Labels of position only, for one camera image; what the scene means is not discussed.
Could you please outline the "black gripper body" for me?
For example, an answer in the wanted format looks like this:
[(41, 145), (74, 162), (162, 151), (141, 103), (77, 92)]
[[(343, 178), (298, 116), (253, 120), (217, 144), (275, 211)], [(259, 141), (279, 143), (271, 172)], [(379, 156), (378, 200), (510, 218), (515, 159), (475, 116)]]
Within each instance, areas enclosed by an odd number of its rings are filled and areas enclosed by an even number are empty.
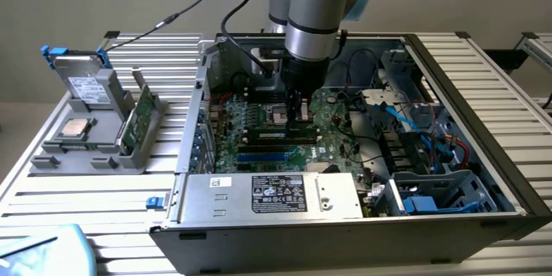
[(286, 89), (310, 96), (323, 85), (330, 59), (305, 61), (298, 58), (282, 62), (282, 83)]

